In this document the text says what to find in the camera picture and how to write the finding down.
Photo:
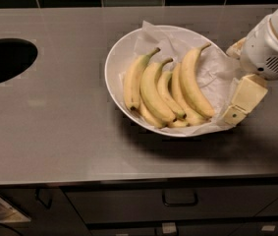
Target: gray countertop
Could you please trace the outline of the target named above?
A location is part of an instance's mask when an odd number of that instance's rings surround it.
[[[187,28],[223,50],[273,6],[0,10],[0,38],[38,48],[0,84],[0,185],[278,175],[278,81],[238,127],[194,138],[153,134],[115,105],[104,82],[113,44],[142,21]]]

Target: yellow banana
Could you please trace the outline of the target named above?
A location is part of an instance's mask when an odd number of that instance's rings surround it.
[[[185,101],[183,94],[181,92],[180,87],[180,71],[181,71],[181,63],[177,63],[173,72],[171,79],[171,93],[172,97],[177,101],[177,103],[185,110],[187,116],[186,120],[193,126],[203,124],[207,122],[207,120],[202,117],[199,113],[193,110]]]
[[[180,85],[183,96],[188,105],[206,118],[210,118],[215,111],[207,98],[201,92],[196,80],[196,68],[201,52],[210,46],[210,42],[191,49],[184,57],[180,72]]]
[[[159,52],[159,48],[155,48],[150,53],[137,57],[126,71],[123,81],[123,97],[125,105],[129,110],[139,108],[139,83],[144,69],[147,67],[150,58]]]
[[[187,120],[177,120],[175,122],[169,122],[168,127],[169,128],[186,128],[189,127],[190,123]]]
[[[169,82],[172,77],[171,71],[163,71],[157,83],[157,90],[163,101],[170,107],[176,114],[178,119],[184,119],[186,113],[184,109],[173,99],[169,92]]]
[[[142,99],[140,99],[139,103],[139,109],[138,109],[139,114],[144,118],[145,122],[148,124],[154,126],[155,128],[161,129],[166,127],[166,123],[161,121],[160,119],[156,118],[153,116],[147,107],[145,106],[144,102]]]
[[[157,90],[157,83],[160,78],[162,68],[173,59],[169,58],[163,62],[153,62],[144,70],[140,81],[140,94],[147,109],[163,122],[175,121],[176,115],[160,97]]]

